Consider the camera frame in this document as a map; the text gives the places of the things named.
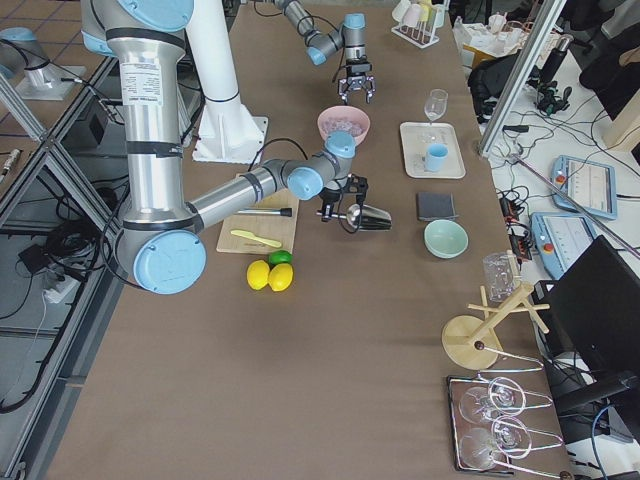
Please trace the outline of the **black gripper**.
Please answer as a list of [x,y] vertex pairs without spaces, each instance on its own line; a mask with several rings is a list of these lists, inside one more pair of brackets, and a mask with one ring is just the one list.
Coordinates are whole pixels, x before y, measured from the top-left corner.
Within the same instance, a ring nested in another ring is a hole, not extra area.
[[352,92],[362,91],[365,101],[370,104],[376,93],[375,78],[372,75],[372,64],[368,61],[348,62],[346,64],[346,77],[339,80],[338,95],[344,104]]
[[331,181],[324,187],[318,197],[322,200],[318,214],[323,222],[339,217],[339,204],[346,195],[354,195],[358,207],[363,207],[368,191],[366,177],[348,174],[346,177]]

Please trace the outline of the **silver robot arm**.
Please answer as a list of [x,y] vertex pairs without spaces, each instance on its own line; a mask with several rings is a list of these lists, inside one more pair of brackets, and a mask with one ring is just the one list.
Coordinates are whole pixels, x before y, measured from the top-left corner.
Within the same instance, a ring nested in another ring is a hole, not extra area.
[[81,12],[85,46],[119,63],[131,206],[115,255],[141,288],[189,288],[206,265],[200,231],[280,189],[307,200],[345,187],[356,142],[337,131],[309,160],[268,160],[186,201],[177,79],[183,56],[193,58],[204,95],[197,160],[249,162],[266,133],[265,119],[241,101],[222,4],[85,1]]
[[338,95],[344,104],[352,92],[362,91],[367,104],[375,94],[372,64],[366,53],[366,19],[363,13],[348,13],[338,27],[321,32],[311,15],[299,1],[273,1],[303,38],[306,53],[314,65],[325,63],[332,55],[343,57],[345,77],[338,82]]

